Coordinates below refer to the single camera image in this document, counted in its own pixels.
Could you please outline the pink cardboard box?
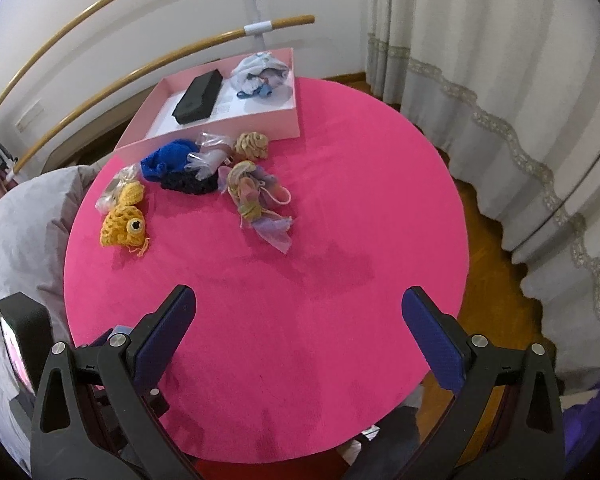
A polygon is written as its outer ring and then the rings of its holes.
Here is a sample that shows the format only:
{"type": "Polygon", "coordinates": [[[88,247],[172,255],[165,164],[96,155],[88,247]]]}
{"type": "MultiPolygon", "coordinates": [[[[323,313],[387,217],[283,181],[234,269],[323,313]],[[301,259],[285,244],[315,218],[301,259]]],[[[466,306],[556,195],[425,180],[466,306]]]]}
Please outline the pink cardboard box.
{"type": "Polygon", "coordinates": [[[162,78],[140,106],[121,139],[114,156],[131,165],[139,162],[173,140],[196,140],[202,132],[237,138],[241,133],[257,131],[278,141],[300,136],[297,92],[294,73],[267,98],[239,99],[230,84],[230,72],[245,58],[232,58],[198,65],[162,78]],[[172,116],[176,104],[198,76],[218,70],[222,87],[209,117],[179,124],[172,116]]]}

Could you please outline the blue crochet item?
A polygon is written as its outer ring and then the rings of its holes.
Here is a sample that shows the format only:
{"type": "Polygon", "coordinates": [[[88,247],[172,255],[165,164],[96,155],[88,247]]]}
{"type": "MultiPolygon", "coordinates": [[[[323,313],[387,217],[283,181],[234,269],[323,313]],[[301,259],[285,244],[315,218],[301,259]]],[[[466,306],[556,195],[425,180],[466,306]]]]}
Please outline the blue crochet item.
{"type": "Polygon", "coordinates": [[[148,182],[160,182],[173,171],[182,172],[190,153],[198,153],[198,145],[189,140],[174,140],[164,144],[140,161],[140,171],[148,182]]]}

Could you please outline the white lace-trimmed curtain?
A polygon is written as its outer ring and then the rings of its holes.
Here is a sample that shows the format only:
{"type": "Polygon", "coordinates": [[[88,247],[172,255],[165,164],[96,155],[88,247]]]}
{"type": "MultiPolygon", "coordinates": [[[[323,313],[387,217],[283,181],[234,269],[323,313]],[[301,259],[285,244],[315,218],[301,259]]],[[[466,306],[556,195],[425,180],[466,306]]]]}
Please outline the white lace-trimmed curtain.
{"type": "Polygon", "coordinates": [[[600,3],[367,0],[367,80],[526,266],[570,390],[600,382],[600,3]]]}

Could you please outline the purple cloth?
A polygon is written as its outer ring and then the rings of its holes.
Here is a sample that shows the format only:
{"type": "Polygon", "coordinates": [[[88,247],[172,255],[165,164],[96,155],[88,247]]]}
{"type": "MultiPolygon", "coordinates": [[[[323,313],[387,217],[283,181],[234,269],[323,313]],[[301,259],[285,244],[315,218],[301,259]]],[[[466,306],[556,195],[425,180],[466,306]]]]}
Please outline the purple cloth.
{"type": "Polygon", "coordinates": [[[594,398],[573,405],[562,414],[567,470],[579,463],[600,437],[600,382],[595,389],[594,398]]]}

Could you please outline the upper wooden ballet bar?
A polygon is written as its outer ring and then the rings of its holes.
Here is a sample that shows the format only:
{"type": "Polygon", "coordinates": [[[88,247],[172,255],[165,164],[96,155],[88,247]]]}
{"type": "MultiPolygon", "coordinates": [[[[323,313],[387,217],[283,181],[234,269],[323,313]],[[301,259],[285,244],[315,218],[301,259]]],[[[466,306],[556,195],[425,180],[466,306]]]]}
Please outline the upper wooden ballet bar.
{"type": "Polygon", "coordinates": [[[36,50],[34,52],[34,55],[32,55],[27,60],[27,62],[25,62],[23,64],[23,66],[21,66],[20,69],[17,70],[12,75],[12,78],[9,79],[8,84],[6,84],[6,87],[0,94],[0,106],[3,104],[3,102],[9,96],[9,93],[15,89],[15,86],[18,84],[18,82],[34,66],[34,64],[42,58],[43,55],[46,55],[46,53],[52,47],[55,47],[56,44],[58,44],[58,42],[62,38],[67,36],[69,32],[72,32],[73,29],[76,29],[79,25],[81,25],[86,20],[91,18],[94,14],[96,14],[97,12],[99,12],[102,9],[105,9],[106,6],[109,6],[111,3],[115,2],[115,1],[117,1],[117,0],[97,0],[94,3],[92,3],[90,6],[85,8],[83,11],[81,11],[71,21],[68,21],[64,26],[62,26],[60,29],[58,29],[58,31],[55,32],[53,34],[53,36],[50,37],[49,40],[46,40],[44,42],[44,44],[42,44],[42,46],[39,47],[38,50],[36,50]]]}

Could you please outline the pastel multicolour yarn bundle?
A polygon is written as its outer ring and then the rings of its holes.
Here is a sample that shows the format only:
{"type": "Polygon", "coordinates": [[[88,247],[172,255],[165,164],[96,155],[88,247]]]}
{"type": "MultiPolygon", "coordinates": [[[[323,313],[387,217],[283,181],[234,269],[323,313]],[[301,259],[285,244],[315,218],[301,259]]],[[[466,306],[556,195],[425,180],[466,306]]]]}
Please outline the pastel multicolour yarn bundle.
{"type": "Polygon", "coordinates": [[[291,248],[294,218],[279,211],[292,196],[277,178],[250,160],[219,169],[219,190],[227,193],[237,209],[240,226],[248,226],[282,254],[291,248]]]}

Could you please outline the clear plastic pouch with cord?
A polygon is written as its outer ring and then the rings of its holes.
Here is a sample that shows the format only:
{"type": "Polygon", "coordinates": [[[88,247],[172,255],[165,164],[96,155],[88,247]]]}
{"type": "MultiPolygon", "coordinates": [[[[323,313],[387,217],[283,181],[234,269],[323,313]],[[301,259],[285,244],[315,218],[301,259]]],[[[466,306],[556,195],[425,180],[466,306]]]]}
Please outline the clear plastic pouch with cord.
{"type": "Polygon", "coordinates": [[[234,152],[235,140],[211,132],[202,132],[197,140],[198,151],[187,155],[184,169],[196,174],[197,180],[204,180],[215,174],[225,159],[234,152]]]}

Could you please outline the yellow crochet fish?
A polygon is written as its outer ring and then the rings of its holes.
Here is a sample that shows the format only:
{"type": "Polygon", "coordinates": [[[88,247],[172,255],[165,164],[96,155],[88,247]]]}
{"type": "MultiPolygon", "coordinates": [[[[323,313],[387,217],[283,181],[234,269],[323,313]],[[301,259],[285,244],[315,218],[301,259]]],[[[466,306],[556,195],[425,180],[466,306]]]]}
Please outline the yellow crochet fish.
{"type": "Polygon", "coordinates": [[[145,187],[140,181],[122,182],[107,196],[102,206],[106,209],[99,231],[99,244],[102,247],[122,247],[131,254],[141,257],[147,252],[149,237],[146,220],[140,203],[145,195],[145,187]]]}

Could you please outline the plastic bag with beige yarn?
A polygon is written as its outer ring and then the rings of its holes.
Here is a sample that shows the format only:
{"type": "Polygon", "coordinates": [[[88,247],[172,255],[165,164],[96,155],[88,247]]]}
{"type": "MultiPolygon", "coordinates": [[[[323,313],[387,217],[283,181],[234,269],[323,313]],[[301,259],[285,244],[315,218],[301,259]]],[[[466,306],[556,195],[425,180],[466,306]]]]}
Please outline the plastic bag with beige yarn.
{"type": "Polygon", "coordinates": [[[125,185],[138,180],[140,174],[140,164],[136,162],[133,165],[125,166],[120,169],[109,184],[96,200],[95,208],[100,214],[108,214],[108,212],[117,206],[119,197],[122,193],[122,188],[125,185]]]}

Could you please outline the white bar stand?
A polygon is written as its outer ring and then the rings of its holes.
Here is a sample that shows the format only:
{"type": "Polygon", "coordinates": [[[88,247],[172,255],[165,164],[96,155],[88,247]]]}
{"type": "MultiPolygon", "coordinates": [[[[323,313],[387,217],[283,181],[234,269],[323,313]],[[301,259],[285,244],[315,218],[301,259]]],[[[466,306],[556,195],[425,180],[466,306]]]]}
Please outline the white bar stand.
{"type": "MultiPolygon", "coordinates": [[[[259,0],[250,0],[251,10],[249,11],[250,22],[251,23],[260,23],[266,19],[266,16],[262,12],[262,8],[260,6],[259,0]]],[[[265,41],[264,34],[257,34],[252,37],[254,44],[257,47],[258,51],[267,51],[268,45],[265,41]]]]}

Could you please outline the dark navy crochet item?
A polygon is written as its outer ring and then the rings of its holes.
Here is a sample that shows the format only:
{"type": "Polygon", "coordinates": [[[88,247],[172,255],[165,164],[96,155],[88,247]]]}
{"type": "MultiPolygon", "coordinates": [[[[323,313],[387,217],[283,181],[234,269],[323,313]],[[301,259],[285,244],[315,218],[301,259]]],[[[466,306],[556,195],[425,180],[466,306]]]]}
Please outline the dark navy crochet item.
{"type": "Polygon", "coordinates": [[[219,187],[219,174],[199,180],[198,171],[171,171],[166,174],[160,185],[164,190],[187,195],[206,195],[215,192],[219,187]]]}

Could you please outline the black rectangular case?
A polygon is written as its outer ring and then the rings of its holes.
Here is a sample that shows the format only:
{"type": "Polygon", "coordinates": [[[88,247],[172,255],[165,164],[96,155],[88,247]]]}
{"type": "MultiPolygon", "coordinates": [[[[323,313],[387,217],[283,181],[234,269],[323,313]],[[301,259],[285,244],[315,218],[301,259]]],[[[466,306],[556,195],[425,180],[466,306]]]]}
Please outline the black rectangular case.
{"type": "Polygon", "coordinates": [[[218,70],[197,76],[172,112],[176,122],[179,125],[187,125],[210,117],[222,82],[223,76],[218,70]]]}

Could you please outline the beige stocking bundle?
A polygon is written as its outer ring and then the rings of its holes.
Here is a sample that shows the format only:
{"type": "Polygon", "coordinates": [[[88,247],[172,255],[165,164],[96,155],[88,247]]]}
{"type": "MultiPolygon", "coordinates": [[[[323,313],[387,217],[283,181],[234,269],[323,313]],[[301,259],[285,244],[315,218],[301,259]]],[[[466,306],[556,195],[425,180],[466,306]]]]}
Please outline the beige stocking bundle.
{"type": "Polygon", "coordinates": [[[243,132],[235,142],[234,153],[242,159],[249,159],[253,162],[267,159],[269,143],[268,137],[263,133],[243,132]]]}

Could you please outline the grey cushion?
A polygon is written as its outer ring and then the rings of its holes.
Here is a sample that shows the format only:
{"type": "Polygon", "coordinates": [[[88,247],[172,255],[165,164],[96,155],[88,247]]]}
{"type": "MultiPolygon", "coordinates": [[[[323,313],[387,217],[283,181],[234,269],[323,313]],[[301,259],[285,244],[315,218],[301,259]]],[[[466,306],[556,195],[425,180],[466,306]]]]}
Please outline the grey cushion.
{"type": "MultiPolygon", "coordinates": [[[[92,166],[61,168],[17,185],[0,199],[0,300],[22,292],[42,304],[55,340],[71,339],[62,287],[66,251],[76,214],[97,175],[92,166]]],[[[17,393],[0,324],[0,441],[28,474],[30,438],[9,406],[17,393]]]]}

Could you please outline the light blue printed cloth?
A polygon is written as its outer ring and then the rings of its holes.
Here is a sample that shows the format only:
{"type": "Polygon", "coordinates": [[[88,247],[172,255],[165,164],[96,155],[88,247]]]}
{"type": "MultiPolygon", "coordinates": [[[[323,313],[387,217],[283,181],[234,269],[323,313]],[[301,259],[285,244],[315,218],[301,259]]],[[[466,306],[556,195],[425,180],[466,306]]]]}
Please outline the light blue printed cloth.
{"type": "Polygon", "coordinates": [[[238,99],[267,98],[282,86],[289,66],[270,51],[258,52],[241,60],[230,73],[230,85],[238,99]]]}

